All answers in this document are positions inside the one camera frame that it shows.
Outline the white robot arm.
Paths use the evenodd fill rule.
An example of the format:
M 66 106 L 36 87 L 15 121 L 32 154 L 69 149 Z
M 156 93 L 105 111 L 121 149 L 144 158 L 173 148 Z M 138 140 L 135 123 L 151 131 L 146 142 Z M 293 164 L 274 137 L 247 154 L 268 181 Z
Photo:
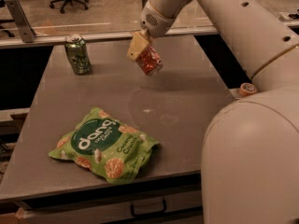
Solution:
M 128 56 L 165 35 L 192 0 L 149 0 Z M 299 36 L 254 0 L 195 0 L 256 93 L 227 105 L 202 145 L 205 224 L 298 224 Z

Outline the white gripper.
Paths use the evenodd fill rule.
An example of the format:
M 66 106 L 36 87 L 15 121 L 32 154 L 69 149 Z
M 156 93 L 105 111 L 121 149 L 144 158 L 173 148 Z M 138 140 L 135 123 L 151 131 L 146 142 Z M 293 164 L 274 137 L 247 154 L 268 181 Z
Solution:
M 175 21 L 158 12 L 151 5 L 150 0 L 144 5 L 140 19 L 140 25 L 143 30 L 133 33 L 133 38 L 127 51 L 127 56 L 132 61 L 136 61 L 141 53 L 151 44 L 151 36 L 164 36 Z

